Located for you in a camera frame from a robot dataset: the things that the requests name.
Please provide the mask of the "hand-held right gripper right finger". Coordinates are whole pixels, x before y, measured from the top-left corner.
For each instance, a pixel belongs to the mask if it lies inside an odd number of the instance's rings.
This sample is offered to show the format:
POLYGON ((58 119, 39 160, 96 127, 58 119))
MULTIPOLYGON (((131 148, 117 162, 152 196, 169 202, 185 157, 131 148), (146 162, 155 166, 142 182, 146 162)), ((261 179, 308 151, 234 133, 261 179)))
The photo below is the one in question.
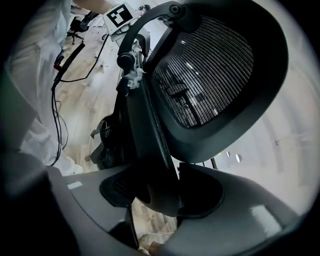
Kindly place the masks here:
POLYGON ((152 210, 178 220, 162 256, 252 255, 298 218, 253 180, 188 163, 153 166, 149 194, 152 210))

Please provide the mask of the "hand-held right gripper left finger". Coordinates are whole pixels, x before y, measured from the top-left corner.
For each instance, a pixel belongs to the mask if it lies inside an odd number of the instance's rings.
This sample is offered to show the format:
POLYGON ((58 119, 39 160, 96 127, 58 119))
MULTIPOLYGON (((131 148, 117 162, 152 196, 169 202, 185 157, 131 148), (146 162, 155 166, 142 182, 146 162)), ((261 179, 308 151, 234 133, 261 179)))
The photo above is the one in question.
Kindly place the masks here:
POLYGON ((62 176, 47 168, 52 193, 80 250, 136 250, 131 200, 114 182, 124 167, 62 176))

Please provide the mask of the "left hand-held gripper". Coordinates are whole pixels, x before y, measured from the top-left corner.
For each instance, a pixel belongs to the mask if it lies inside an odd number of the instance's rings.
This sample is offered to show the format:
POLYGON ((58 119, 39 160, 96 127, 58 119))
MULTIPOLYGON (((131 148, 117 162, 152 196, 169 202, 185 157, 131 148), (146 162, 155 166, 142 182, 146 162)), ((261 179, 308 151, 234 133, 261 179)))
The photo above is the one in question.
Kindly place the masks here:
POLYGON ((137 12, 127 2, 111 8, 103 14, 107 34, 112 42, 122 40, 129 28, 137 20, 137 12))

